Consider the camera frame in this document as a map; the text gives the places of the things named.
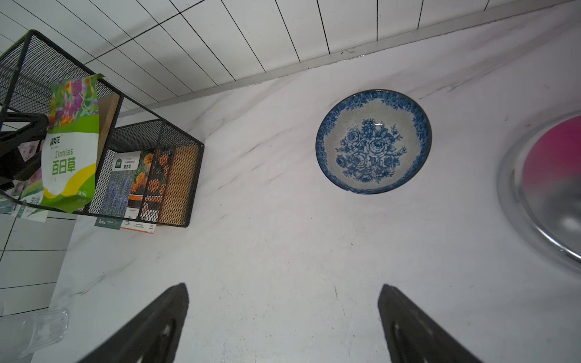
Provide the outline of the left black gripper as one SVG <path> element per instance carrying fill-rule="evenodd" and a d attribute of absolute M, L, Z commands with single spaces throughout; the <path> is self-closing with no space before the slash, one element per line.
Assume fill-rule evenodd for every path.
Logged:
<path fill-rule="evenodd" d="M 27 181 L 41 166 L 40 154 L 25 161 L 18 146 L 44 140 L 49 122 L 42 113 L 7 113 L 5 121 L 25 123 L 16 131 L 1 133 L 1 188 L 12 188 L 14 180 Z"/>

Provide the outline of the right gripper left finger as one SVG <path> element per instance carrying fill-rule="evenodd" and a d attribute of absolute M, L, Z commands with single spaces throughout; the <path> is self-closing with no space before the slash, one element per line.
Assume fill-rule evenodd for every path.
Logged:
<path fill-rule="evenodd" d="M 169 287 L 82 362 L 173 362 L 189 294 L 184 283 Z"/>

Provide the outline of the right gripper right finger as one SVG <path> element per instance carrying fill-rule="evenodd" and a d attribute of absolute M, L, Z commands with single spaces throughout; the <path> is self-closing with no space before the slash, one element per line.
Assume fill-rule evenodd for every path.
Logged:
<path fill-rule="evenodd" d="M 392 362 L 480 361 L 397 287 L 382 287 L 378 310 Z"/>

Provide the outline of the green zinnias seed bag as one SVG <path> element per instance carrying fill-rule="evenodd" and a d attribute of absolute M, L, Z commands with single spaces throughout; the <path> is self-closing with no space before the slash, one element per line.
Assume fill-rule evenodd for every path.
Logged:
<path fill-rule="evenodd" d="M 73 213 L 95 194 L 101 74 L 63 80 L 51 86 L 48 130 L 41 152 L 42 201 Z"/>

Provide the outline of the colourful ranunculus seed bag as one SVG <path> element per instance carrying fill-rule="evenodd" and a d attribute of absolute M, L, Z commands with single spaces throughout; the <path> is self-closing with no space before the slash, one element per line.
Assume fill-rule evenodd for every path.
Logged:
<path fill-rule="evenodd" d="M 7 190 L 7 194 L 19 201 L 25 201 L 29 205 L 38 205 L 42 201 L 42 168 L 33 167 L 34 174 L 26 181 L 15 181 L 15 186 Z M 1 214 L 9 215 L 18 219 L 27 219 L 34 222 L 45 223 L 48 217 L 48 210 L 40 210 L 30 206 L 15 204 L 9 199 L 1 196 Z"/>

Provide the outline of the lavender seed bag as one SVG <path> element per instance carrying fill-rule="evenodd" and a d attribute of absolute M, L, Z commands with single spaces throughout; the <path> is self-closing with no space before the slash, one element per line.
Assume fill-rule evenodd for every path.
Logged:
<path fill-rule="evenodd" d="M 104 202 L 101 204 L 101 216 L 95 226 L 119 230 L 122 225 L 128 227 L 130 220 L 138 215 L 135 207 L 130 207 L 130 196 L 139 169 L 141 151 L 116 155 L 110 174 L 109 185 Z"/>

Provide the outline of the orange marigold seed bag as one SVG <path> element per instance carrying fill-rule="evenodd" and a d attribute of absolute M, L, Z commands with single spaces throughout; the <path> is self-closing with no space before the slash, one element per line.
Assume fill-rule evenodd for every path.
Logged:
<path fill-rule="evenodd" d="M 175 151 L 173 147 L 142 151 L 121 229 L 154 233 Z"/>

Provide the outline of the clear drinking glass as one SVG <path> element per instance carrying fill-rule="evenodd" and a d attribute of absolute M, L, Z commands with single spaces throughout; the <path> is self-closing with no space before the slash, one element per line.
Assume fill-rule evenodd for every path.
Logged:
<path fill-rule="evenodd" d="M 66 309 L 2 317 L 1 362 L 12 362 L 59 343 L 67 332 L 68 324 Z"/>

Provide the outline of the chrome pink cup rack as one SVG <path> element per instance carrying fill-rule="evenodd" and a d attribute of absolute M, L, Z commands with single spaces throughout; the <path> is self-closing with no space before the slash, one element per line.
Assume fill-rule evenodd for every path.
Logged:
<path fill-rule="evenodd" d="M 580 112 L 527 131 L 497 175 L 502 211 L 523 241 L 554 265 L 580 272 Z"/>

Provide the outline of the blue white floral bowl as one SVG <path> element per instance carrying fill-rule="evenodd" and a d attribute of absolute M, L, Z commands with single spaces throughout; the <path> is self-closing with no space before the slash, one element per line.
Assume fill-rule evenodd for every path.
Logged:
<path fill-rule="evenodd" d="M 337 187 L 378 195 L 418 174 L 432 138 L 418 102 L 400 92 L 370 89 L 341 100 L 326 114 L 316 135 L 316 160 Z"/>

